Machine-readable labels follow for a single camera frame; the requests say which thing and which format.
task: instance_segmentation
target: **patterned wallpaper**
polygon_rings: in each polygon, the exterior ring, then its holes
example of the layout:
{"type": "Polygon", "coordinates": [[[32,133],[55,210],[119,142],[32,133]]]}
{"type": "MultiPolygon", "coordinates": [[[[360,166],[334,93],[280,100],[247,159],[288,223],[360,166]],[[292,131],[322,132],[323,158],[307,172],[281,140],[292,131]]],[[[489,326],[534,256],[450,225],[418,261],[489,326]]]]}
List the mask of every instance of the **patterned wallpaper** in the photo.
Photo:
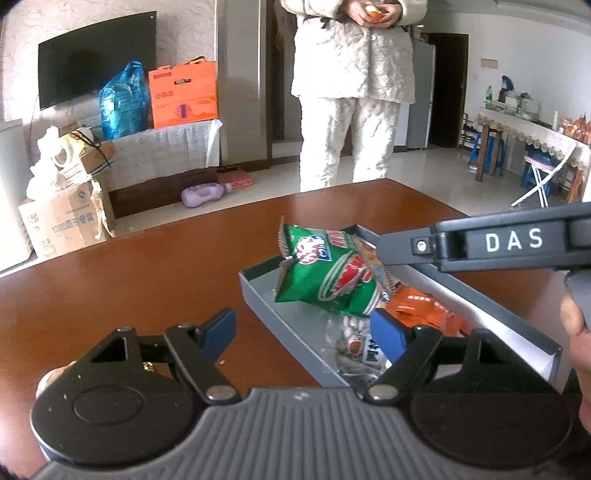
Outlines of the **patterned wallpaper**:
{"type": "Polygon", "coordinates": [[[0,34],[0,118],[29,125],[33,161],[36,139],[47,127],[97,115],[97,96],[39,111],[37,45],[62,33],[140,12],[157,12],[157,61],[174,65],[213,58],[215,0],[21,0],[4,18],[0,34]]]}

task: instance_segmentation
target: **white cabinet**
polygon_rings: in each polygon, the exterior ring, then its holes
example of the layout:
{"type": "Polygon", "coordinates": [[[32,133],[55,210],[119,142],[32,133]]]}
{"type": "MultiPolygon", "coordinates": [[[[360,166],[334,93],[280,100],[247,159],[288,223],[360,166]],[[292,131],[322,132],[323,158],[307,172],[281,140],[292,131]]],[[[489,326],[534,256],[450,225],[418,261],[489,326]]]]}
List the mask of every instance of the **white cabinet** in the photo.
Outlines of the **white cabinet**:
{"type": "Polygon", "coordinates": [[[0,271],[31,256],[31,243],[18,206],[27,197],[32,176],[22,120],[0,122],[0,271]]]}

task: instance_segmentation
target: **green snack bag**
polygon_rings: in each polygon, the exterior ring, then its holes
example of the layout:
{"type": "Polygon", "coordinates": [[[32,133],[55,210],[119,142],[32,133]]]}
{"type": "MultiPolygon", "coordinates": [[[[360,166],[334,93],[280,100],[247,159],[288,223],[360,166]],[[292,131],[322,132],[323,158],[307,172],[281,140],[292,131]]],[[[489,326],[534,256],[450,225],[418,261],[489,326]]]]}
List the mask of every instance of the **green snack bag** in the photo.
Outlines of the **green snack bag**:
{"type": "Polygon", "coordinates": [[[376,282],[351,235],[284,225],[279,248],[285,260],[275,301],[303,301],[325,310],[367,316],[385,289],[376,282]]]}

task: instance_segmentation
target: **television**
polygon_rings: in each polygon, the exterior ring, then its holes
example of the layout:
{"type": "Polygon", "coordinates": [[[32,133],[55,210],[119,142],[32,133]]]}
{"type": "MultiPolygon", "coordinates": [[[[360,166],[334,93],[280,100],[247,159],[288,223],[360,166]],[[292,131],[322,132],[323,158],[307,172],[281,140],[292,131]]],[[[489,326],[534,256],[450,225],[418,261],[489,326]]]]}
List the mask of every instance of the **television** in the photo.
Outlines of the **television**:
{"type": "Polygon", "coordinates": [[[131,60],[156,68],[156,12],[78,28],[39,44],[39,107],[93,93],[131,60]]]}

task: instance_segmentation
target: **green bottle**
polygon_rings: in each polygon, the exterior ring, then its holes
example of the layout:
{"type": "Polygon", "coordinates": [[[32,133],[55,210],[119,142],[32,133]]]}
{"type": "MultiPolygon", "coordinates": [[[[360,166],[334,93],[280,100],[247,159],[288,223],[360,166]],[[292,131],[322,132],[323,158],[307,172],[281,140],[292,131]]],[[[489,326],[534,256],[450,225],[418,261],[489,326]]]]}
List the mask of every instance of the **green bottle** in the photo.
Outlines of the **green bottle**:
{"type": "Polygon", "coordinates": [[[489,85],[486,91],[486,108],[492,110],[492,85],[489,85]]]}

